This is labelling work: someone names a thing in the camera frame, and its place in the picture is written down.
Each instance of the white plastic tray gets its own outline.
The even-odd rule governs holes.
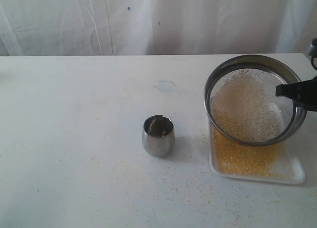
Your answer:
[[[304,182],[306,178],[306,173],[299,158],[294,155],[294,152],[292,150],[290,150],[290,147],[292,145],[290,139],[285,142],[285,147],[282,148],[279,156],[277,156],[276,160],[270,165],[270,172],[272,173],[269,176],[251,176],[222,172],[219,168],[218,160],[215,154],[212,133],[214,128],[210,122],[208,122],[208,125],[210,132],[209,145],[211,148],[209,161],[210,167],[215,173],[228,178],[260,182],[275,182],[284,184],[299,184]]]

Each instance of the white fabric backdrop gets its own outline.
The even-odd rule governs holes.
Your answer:
[[[317,0],[0,0],[0,55],[305,52]]]

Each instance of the metal cup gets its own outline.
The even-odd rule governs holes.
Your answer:
[[[165,157],[175,144],[172,121],[162,115],[155,115],[145,120],[142,144],[150,155],[160,158]]]

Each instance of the white table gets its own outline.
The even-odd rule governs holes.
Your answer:
[[[301,54],[269,56],[317,75]],[[0,227],[316,227],[317,113],[295,135],[302,185],[210,170],[203,88],[231,57],[0,58]],[[142,148],[154,114],[175,123],[166,159]]]

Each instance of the mesh strainer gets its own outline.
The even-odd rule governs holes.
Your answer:
[[[300,82],[283,63],[261,55],[243,55],[219,65],[209,76],[205,108],[213,125],[241,144],[281,142],[302,125],[306,109],[276,97],[280,84]]]

